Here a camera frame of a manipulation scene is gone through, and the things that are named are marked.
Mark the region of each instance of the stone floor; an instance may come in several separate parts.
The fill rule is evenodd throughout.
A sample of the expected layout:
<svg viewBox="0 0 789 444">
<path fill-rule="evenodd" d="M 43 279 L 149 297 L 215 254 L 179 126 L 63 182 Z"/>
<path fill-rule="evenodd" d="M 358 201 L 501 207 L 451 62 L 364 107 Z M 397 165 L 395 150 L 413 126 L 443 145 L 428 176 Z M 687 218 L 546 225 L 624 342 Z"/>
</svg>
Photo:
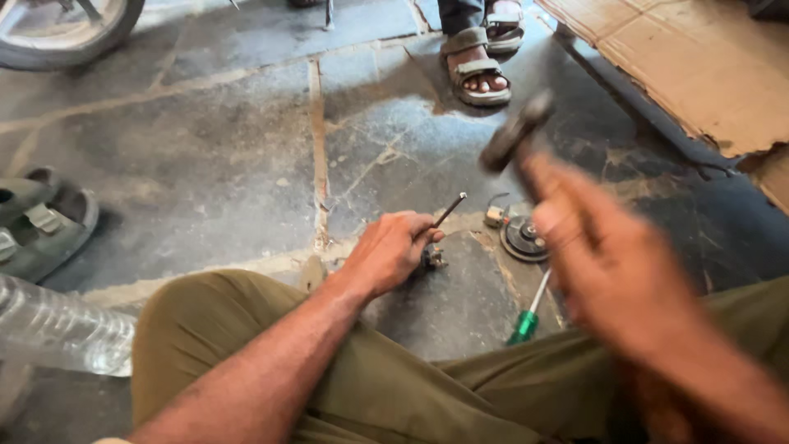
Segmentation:
<svg viewBox="0 0 789 444">
<path fill-rule="evenodd" d="M 507 110 L 544 87 L 556 95 L 545 130 L 555 153 L 666 228 L 700 289 L 789 273 L 776 260 L 789 254 L 785 215 L 746 177 L 689 160 L 533 7 L 524 46 L 502 60 L 512 104 L 480 111 L 450 93 L 431 2 L 338 0 L 331 33 L 320 9 L 284 5 L 248 0 L 239 13 L 217 0 L 152 0 L 132 38 L 87 68 L 0 72 L 5 174 L 50 165 L 102 206 L 92 239 L 44 286 L 134 311 L 167 280 L 204 269 L 292 283 L 310 254 L 341 266 L 381 213 L 439 213 L 465 191 L 443 226 L 450 266 L 376 301 L 365 319 L 426 359 L 501 347 L 542 272 L 482 224 L 488 199 L 519 194 L 508 176 L 481 174 L 476 157 Z M 540 315 L 538 336 L 562 328 L 559 300 Z M 0 441 L 84 443 L 130 429 L 125 380 L 38 370 L 31 388 Z"/>
</svg>

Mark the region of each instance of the gray sandal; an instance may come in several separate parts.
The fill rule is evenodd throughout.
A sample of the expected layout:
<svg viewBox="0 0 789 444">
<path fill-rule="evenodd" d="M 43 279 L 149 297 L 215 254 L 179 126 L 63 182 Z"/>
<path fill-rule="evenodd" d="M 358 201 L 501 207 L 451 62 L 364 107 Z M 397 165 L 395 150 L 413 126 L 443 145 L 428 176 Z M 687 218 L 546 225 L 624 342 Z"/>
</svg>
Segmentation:
<svg viewBox="0 0 789 444">
<path fill-rule="evenodd" d="M 523 20 L 523 11 L 518 13 L 490 13 L 482 23 L 485 31 L 492 28 L 512 28 L 500 36 L 488 37 L 488 54 L 503 54 L 517 51 L 523 44 L 526 34 L 526 24 Z"/>
<path fill-rule="evenodd" d="M 441 59 L 446 64 L 447 56 L 449 55 L 465 51 L 472 47 L 487 45 L 488 36 L 485 33 L 485 28 L 482 27 L 468 28 L 458 32 L 447 40 L 445 44 L 441 45 Z M 493 74 L 504 77 L 499 63 L 492 58 L 461 63 L 454 70 L 449 72 L 449 78 L 452 81 L 452 92 L 455 96 L 464 103 L 474 106 L 495 106 L 510 101 L 512 98 L 512 84 L 509 80 L 507 80 L 507 87 L 501 91 L 490 90 L 488 92 L 478 92 L 463 88 L 463 83 L 471 77 L 480 74 Z"/>
<path fill-rule="evenodd" d="M 88 240 L 98 219 L 93 193 L 49 168 L 0 179 L 0 273 L 43 279 Z"/>
</svg>

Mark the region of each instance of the foot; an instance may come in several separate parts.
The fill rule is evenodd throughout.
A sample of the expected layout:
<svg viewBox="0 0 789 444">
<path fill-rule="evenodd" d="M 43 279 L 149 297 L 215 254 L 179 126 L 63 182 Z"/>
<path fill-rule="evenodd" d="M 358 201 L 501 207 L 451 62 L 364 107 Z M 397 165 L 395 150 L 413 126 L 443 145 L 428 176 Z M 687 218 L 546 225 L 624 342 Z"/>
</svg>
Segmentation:
<svg viewBox="0 0 789 444">
<path fill-rule="evenodd" d="M 472 62 L 474 60 L 485 60 L 486 58 L 488 58 L 488 53 L 485 52 L 484 47 L 478 46 L 450 55 L 447 57 L 447 64 L 449 65 L 450 71 L 454 71 L 461 63 Z M 463 88 L 474 92 L 501 91 L 507 88 L 507 79 L 495 74 L 481 74 L 466 80 L 463 83 Z"/>
<path fill-rule="evenodd" d="M 497 14 L 517 14 L 521 12 L 522 6 L 520 2 L 515 0 L 496 0 L 488 7 L 488 13 Z M 512 31 L 512 26 L 495 26 L 488 30 L 488 38 L 501 36 L 505 32 Z"/>
</svg>

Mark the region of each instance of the hand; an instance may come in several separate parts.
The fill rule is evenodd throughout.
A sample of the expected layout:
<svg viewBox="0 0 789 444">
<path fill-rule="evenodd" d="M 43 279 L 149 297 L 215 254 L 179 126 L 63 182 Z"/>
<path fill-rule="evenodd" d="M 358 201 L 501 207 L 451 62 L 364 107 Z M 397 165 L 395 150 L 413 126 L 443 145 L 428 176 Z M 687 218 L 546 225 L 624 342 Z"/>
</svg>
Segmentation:
<svg viewBox="0 0 789 444">
<path fill-rule="evenodd" d="M 546 154 L 531 156 L 522 171 L 541 199 L 533 221 L 551 251 L 553 284 L 581 327 L 643 361 L 712 325 L 657 228 Z"/>
<path fill-rule="evenodd" d="M 406 280 L 419 265 L 422 250 L 444 233 L 429 214 L 414 211 L 384 214 L 369 224 L 337 274 L 361 286 L 374 299 Z"/>
</svg>

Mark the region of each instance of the wheel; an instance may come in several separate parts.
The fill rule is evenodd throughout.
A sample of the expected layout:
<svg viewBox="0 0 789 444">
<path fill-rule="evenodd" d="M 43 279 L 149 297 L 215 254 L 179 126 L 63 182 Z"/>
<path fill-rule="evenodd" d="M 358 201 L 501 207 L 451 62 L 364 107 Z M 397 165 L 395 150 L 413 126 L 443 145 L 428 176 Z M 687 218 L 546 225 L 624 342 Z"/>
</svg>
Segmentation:
<svg viewBox="0 0 789 444">
<path fill-rule="evenodd" d="M 0 67 L 49 71 L 90 62 L 129 35 L 144 3 L 6 0 L 0 6 Z"/>
</svg>

